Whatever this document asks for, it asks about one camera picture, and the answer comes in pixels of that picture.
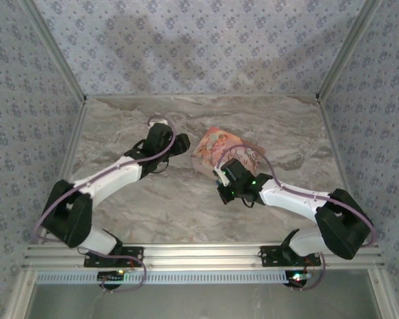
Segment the aluminium front cross beam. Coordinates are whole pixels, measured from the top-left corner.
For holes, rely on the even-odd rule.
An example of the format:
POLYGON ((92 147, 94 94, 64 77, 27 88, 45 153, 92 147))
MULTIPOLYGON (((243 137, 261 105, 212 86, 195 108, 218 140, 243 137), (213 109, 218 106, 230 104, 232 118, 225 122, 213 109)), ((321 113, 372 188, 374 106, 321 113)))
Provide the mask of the aluminium front cross beam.
MULTIPOLYGON (((148 270, 259 270, 261 243, 143 244, 148 270)), ((352 260, 324 254, 328 270, 383 268, 378 247, 359 250, 352 260)), ((84 256, 62 244, 30 245, 21 262, 33 270, 78 270, 84 256)))

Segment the black controller board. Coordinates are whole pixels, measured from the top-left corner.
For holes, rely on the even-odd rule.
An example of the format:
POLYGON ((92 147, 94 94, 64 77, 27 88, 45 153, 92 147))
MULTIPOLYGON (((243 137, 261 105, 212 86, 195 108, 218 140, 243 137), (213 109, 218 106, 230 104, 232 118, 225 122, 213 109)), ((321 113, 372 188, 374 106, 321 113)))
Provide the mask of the black controller board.
POLYGON ((96 276, 98 282, 122 282, 125 272, 123 270, 100 271, 96 276))
POLYGON ((303 288, 308 279, 313 277, 313 275, 306 270, 286 270, 285 276, 287 278, 285 286, 292 288, 303 288))

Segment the grey metal panel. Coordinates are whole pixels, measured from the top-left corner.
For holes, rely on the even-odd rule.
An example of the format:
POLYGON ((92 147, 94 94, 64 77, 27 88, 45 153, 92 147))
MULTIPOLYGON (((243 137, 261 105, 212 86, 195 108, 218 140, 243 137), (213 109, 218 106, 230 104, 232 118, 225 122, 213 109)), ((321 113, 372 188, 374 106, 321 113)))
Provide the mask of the grey metal panel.
POLYGON ((105 293, 96 285, 38 285, 26 319, 382 319, 369 291, 351 285, 295 292, 277 284, 146 285, 105 293))

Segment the aluminium table back rail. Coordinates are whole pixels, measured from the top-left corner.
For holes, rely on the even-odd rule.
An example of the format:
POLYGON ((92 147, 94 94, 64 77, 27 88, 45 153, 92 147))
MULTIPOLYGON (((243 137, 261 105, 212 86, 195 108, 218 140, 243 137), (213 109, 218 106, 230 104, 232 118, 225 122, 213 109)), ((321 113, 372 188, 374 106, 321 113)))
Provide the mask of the aluminium table back rail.
POLYGON ((252 98, 252 97, 264 97, 264 96, 270 96, 270 97, 289 97, 289 98, 300 98, 304 100, 311 100, 315 101, 316 94, 311 93, 300 93, 300 94, 293 94, 293 93, 288 93, 288 94, 260 94, 260 93, 255 93, 255 94, 240 94, 240 93, 234 93, 234 94, 193 94, 193 93, 187 93, 187 94, 89 94, 86 97, 87 98, 95 98, 95 99, 110 99, 110 98, 217 98, 217 97, 247 97, 247 98, 252 98))

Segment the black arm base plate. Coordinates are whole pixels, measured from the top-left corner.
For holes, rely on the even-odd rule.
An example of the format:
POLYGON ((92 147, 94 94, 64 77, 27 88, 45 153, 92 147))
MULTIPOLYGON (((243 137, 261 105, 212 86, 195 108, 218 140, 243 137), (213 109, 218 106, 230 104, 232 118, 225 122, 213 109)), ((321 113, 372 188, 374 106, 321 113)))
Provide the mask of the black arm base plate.
POLYGON ((84 257, 84 267, 86 268, 141 268, 140 262, 127 258, 116 258, 116 256, 130 256, 143 261, 143 247, 115 247, 105 258, 95 253, 88 252, 84 257))
POLYGON ((322 265, 320 254, 309 254, 302 257, 291 248, 283 246, 261 246, 257 255, 261 259, 263 267, 304 267, 322 265))

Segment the aluminium slanted frame post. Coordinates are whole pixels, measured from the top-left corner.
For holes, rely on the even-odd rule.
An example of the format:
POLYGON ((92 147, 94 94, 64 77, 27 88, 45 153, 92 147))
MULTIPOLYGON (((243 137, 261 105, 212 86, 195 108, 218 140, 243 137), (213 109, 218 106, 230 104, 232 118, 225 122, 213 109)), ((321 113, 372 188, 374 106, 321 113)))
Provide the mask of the aluminium slanted frame post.
POLYGON ((315 94, 319 104, 322 104, 329 97, 333 86, 336 84, 361 37, 365 34, 381 3, 382 0, 364 0, 315 94))
POLYGON ((47 22, 38 10, 35 2, 33 0, 18 0, 18 2, 22 6, 24 12, 26 12, 30 22, 33 24, 33 28, 45 45, 46 50, 63 76, 66 84, 72 92, 72 95, 77 100, 84 102, 84 92, 80 88, 76 76, 65 60, 63 52, 60 50, 55 38, 53 37, 53 34, 51 33, 51 30, 49 29, 49 26, 47 25, 47 22))

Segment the aluminium lower frame post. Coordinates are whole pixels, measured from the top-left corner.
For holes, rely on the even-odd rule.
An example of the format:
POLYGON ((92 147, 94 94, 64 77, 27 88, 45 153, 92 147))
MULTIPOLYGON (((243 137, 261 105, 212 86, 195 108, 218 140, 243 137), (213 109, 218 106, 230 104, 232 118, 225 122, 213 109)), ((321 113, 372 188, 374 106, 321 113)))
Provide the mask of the aluminium lower frame post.
POLYGON ((383 268, 368 269, 368 276, 382 319, 399 319, 399 303, 388 272, 383 268))
POLYGON ((25 319, 36 279, 35 270, 22 270, 17 275, 3 319, 25 319))

